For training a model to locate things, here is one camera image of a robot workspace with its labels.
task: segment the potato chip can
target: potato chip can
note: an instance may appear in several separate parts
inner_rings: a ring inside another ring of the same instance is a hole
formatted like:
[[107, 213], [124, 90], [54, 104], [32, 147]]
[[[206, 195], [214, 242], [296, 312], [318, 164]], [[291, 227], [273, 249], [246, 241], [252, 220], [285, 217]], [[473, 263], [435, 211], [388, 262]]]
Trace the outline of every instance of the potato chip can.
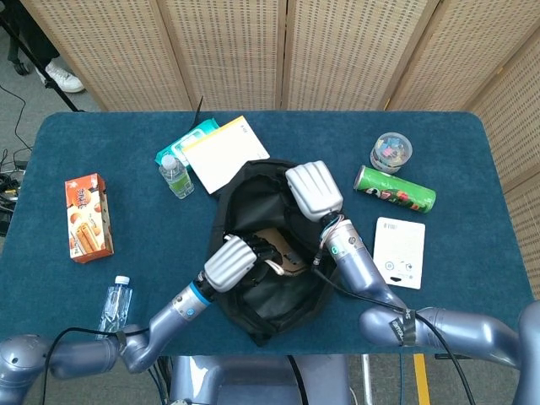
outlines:
[[354, 190], [374, 195], [381, 200], [411, 208], [420, 213], [428, 213], [437, 194], [435, 191], [362, 165]]

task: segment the white bottle cap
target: white bottle cap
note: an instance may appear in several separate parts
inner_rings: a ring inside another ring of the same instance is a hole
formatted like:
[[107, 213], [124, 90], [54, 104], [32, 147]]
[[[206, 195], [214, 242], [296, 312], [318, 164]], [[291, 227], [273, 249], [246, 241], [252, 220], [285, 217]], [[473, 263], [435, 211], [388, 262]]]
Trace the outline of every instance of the white bottle cap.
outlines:
[[174, 170], [176, 169], [176, 159], [171, 154], [166, 154], [161, 158], [161, 165], [165, 170]]
[[116, 276], [116, 278], [115, 278], [115, 284], [124, 284], [124, 285], [128, 285], [128, 284], [129, 284], [129, 277], [126, 277], [126, 276]]

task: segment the blue table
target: blue table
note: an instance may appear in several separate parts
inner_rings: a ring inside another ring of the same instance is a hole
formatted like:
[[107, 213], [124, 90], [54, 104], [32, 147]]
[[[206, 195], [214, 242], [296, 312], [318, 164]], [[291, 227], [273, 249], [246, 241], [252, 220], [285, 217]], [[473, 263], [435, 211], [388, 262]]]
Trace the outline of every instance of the blue table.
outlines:
[[[422, 289], [394, 288], [409, 307], [441, 306], [496, 316], [516, 327], [532, 293], [482, 123], [461, 112], [208, 112], [221, 125], [244, 114], [274, 158], [324, 160], [344, 209], [371, 251], [378, 217], [426, 225]], [[38, 134], [0, 258], [0, 339], [70, 326], [96, 327], [117, 274], [132, 278], [130, 319], [149, 318], [203, 268], [216, 201], [195, 180], [179, 201], [154, 163], [184, 133], [190, 112], [60, 113]], [[400, 176], [437, 191], [416, 213], [353, 190], [360, 165], [384, 132], [414, 153]], [[115, 255], [88, 264], [68, 256], [63, 182], [91, 172], [107, 183]], [[368, 306], [334, 295], [311, 324], [258, 348], [217, 306], [175, 338], [166, 354], [368, 353], [357, 328]]]

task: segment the white paper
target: white paper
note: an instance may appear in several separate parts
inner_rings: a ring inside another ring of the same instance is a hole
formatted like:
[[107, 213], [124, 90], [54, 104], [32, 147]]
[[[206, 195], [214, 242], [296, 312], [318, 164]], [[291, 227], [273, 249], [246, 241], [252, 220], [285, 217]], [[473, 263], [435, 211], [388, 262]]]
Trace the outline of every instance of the white paper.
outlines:
[[210, 194], [229, 183], [245, 162], [270, 157], [243, 116], [183, 148], [182, 153]]
[[425, 225], [380, 217], [373, 261], [388, 284], [420, 289]]

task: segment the water bottle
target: water bottle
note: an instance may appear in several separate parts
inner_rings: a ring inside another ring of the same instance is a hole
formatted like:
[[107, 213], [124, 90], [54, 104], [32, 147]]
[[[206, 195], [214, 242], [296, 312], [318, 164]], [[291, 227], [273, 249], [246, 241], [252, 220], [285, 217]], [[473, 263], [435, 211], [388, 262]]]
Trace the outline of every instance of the water bottle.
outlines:
[[127, 311], [132, 300], [132, 289], [128, 285], [129, 277], [116, 276], [115, 285], [107, 289], [107, 298], [103, 305], [98, 330], [118, 332], [126, 325]]
[[161, 159], [159, 172], [178, 198], [185, 198], [193, 192], [193, 183], [186, 167], [175, 156], [166, 154]]

